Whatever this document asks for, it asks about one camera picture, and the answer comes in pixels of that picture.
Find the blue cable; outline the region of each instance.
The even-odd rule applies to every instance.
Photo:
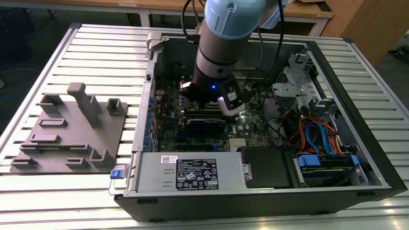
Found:
[[[317,145],[314,145],[314,143],[312,142],[310,137],[309,137],[309,128],[310,128],[310,126],[312,126],[313,124],[316,124],[316,125],[320,127],[320,129],[321,129],[321,135],[322,135],[322,142],[324,142],[325,151],[326,151],[328,154],[333,154],[333,150],[332,150],[332,147],[330,147],[330,145],[329,145],[329,143],[328,143],[328,139],[326,139],[325,128],[324,128],[324,126],[322,126],[320,123],[317,123],[317,122],[314,122],[314,121],[310,122],[310,123],[306,125],[306,128],[305,128],[305,137],[306,137],[306,141],[308,141],[308,143],[312,145],[312,147],[314,148],[314,150],[317,151],[317,155],[320,155],[320,149],[318,149]]]

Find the gray plastic peg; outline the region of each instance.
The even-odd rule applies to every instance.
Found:
[[[89,101],[89,97],[85,93],[85,84],[80,82],[72,82],[68,86],[66,90],[68,95],[73,96],[77,101],[78,109],[84,114],[88,123],[92,128],[98,127],[101,122],[97,117],[97,111],[94,110],[94,106]]]

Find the blue drive bracket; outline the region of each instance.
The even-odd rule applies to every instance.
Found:
[[[352,155],[352,162],[353,162],[353,165],[354,166],[358,166],[360,165],[360,159],[358,159],[358,157],[356,156],[356,155]]]
[[[302,155],[297,157],[298,166],[321,166],[317,155]]]

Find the wire bundle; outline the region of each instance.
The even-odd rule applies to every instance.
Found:
[[[304,125],[302,120],[310,120],[312,122],[308,125]],[[318,118],[313,117],[313,116],[302,116],[300,121],[298,121],[298,133],[301,136],[301,149],[305,149],[306,146],[306,142],[310,144],[310,146],[313,147],[313,149],[306,149],[305,152],[318,152],[318,148],[313,143],[313,140],[310,140],[310,136],[309,136],[309,127],[310,126],[318,126],[320,130],[321,130],[321,135],[322,135],[322,142],[324,142],[324,148],[326,153],[334,153],[337,155],[342,154],[341,148],[340,148],[340,135],[337,133],[337,131],[330,127],[330,125],[325,122],[321,121]]]

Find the motherboard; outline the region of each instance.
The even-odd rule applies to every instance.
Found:
[[[252,89],[252,82],[240,80],[242,91]],[[178,82],[158,80],[157,122],[158,151],[236,151],[241,146],[269,146],[268,127],[261,118],[258,95],[246,103],[236,116],[221,113],[218,103],[200,109],[178,93]]]

